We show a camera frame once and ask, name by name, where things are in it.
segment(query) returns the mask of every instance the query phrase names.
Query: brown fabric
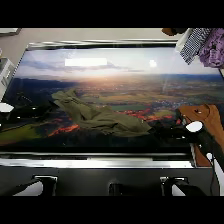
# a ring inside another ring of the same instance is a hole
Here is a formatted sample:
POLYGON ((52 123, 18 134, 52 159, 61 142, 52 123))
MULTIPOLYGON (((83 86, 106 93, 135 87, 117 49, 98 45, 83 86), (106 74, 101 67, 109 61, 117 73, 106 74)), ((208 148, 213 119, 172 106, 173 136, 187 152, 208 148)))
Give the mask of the brown fabric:
POLYGON ((162 32, 165 33, 168 36, 174 36, 175 35, 175 33, 172 32, 171 28, 163 28, 162 32))
MULTIPOLYGON (((187 123, 191 121, 203 122, 206 129, 215 137, 215 140, 219 143, 224 152, 224 130, 221 124, 219 111, 215 105, 181 106, 179 111, 186 119, 187 123)), ((209 161, 201 154, 196 145, 194 151, 198 166, 210 166, 209 161)))

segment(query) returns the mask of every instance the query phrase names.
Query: landscape image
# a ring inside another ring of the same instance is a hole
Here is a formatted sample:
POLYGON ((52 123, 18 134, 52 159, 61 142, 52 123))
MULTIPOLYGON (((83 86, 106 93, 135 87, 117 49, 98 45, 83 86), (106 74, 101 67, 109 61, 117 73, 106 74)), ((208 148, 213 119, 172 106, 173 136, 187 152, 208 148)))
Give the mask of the landscape image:
POLYGON ((109 106, 151 127, 158 121, 174 125, 181 105, 215 104, 224 123, 219 70, 197 60, 187 65, 172 47, 34 50, 25 52, 3 98, 16 112, 2 124, 0 146, 144 147, 154 141, 80 127, 54 105, 52 94, 69 89, 85 103, 109 106), (106 63, 66 65, 68 59, 106 63))

